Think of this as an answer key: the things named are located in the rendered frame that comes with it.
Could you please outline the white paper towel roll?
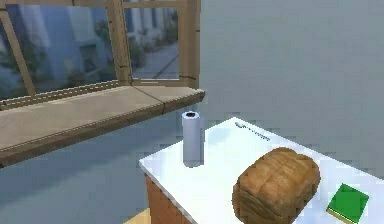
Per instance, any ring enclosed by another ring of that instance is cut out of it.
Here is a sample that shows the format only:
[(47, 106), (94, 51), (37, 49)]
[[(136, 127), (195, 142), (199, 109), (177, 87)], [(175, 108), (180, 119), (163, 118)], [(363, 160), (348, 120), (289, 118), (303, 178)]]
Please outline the white paper towel roll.
[(193, 168), (204, 164), (204, 128), (200, 115), (195, 111), (182, 114), (183, 163)]

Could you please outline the white topped brick counter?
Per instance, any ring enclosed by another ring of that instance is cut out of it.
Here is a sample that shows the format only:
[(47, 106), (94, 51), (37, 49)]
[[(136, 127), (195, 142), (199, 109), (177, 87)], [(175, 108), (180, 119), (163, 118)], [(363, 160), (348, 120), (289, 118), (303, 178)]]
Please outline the white topped brick counter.
[(140, 160), (142, 170), (192, 224), (243, 224), (234, 214), (238, 176), (262, 155), (288, 147), (312, 158), (321, 181), (293, 224), (344, 224), (326, 212), (342, 184), (369, 196), (358, 224), (384, 224), (384, 180), (233, 117), (205, 131), (204, 164), (183, 164), (178, 142)]

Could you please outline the wooden framed window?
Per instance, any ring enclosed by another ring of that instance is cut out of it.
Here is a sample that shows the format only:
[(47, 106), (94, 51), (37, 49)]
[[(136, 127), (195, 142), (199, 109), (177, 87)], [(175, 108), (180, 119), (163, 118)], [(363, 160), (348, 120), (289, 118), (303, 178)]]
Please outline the wooden framed window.
[[(117, 78), (38, 94), (13, 25), (9, 4), (91, 6), (107, 12)], [(174, 7), (178, 13), (179, 77), (132, 76), (123, 11)], [(0, 169), (203, 100), (199, 88), (201, 0), (0, 0), (0, 22), (28, 95), (0, 101)]]

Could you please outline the brown bread loaf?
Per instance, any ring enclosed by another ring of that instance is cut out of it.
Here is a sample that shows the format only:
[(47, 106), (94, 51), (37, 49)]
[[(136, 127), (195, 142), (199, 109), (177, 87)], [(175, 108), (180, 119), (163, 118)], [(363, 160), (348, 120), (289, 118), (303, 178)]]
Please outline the brown bread loaf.
[(286, 147), (257, 159), (233, 186), (235, 216), (244, 224), (293, 224), (316, 194), (320, 169), (314, 160)]

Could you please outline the green book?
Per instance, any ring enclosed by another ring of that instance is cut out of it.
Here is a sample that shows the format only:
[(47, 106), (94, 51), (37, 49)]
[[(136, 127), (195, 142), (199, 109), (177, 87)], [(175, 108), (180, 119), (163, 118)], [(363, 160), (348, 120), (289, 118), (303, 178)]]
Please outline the green book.
[(345, 224), (359, 224), (369, 196), (342, 183), (331, 198), (326, 212)]

